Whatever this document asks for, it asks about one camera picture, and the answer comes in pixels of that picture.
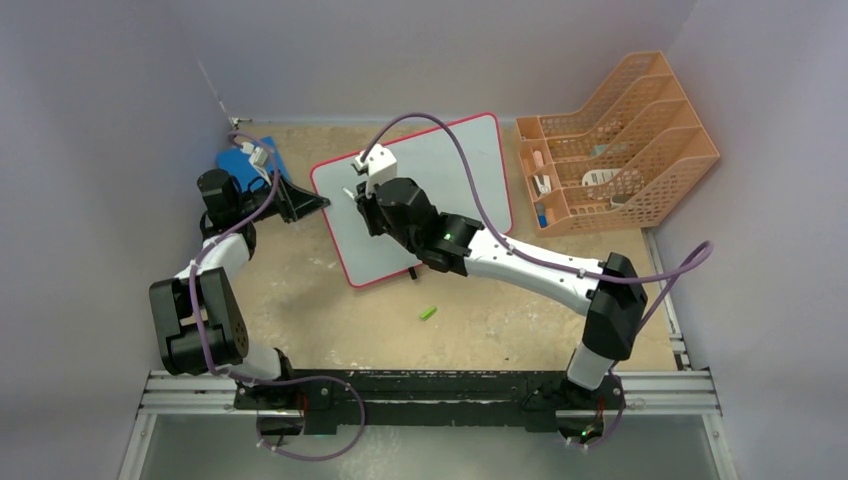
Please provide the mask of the pink framed whiteboard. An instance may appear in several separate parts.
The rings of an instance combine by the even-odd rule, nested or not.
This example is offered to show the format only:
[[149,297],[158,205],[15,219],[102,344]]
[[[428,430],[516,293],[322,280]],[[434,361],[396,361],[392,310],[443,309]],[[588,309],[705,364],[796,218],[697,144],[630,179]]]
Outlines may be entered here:
[[325,221],[348,283],[369,286],[420,265],[417,253],[470,238],[472,221],[500,233],[514,225],[499,123],[492,113],[388,142],[371,163],[393,155],[396,175],[376,180],[354,168],[357,153],[320,163],[310,179],[327,198]]

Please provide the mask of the green marker cap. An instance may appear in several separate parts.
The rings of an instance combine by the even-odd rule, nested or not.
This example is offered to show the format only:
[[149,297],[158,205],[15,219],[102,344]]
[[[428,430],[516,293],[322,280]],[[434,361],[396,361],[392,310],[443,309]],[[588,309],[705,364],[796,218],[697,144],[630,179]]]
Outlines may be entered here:
[[432,316],[433,316],[433,315],[434,315],[437,311],[438,311],[438,307],[437,307],[437,306],[431,306],[431,307],[427,308],[426,310],[424,310],[422,313],[420,313],[420,314],[419,314],[419,319],[420,319],[421,321],[427,321],[427,320],[429,320],[429,319],[430,319],[430,318],[431,318],[431,317],[432,317]]

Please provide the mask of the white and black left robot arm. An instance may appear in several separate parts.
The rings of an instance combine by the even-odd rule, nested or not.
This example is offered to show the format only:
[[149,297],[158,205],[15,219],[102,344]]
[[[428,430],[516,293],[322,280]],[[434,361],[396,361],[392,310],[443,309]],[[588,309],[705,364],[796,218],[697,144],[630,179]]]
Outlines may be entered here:
[[279,215],[296,222],[330,201],[284,177],[273,187],[244,191],[223,169],[205,172],[197,186],[206,206],[201,256],[149,288],[162,364],[172,375],[216,373],[260,384],[264,401],[287,408],[298,395],[290,362],[282,351],[250,340],[231,281],[254,256],[256,221]]

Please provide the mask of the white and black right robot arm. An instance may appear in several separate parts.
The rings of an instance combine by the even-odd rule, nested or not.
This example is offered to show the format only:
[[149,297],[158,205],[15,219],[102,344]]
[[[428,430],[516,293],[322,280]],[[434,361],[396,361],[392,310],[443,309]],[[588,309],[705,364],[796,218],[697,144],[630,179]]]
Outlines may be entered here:
[[368,233],[388,235],[432,270],[511,284],[584,316],[584,330],[561,381],[564,399],[584,407],[596,399],[608,371],[630,358],[647,305],[626,256],[568,257],[509,240],[482,222],[443,213],[410,178],[360,183],[354,201]]

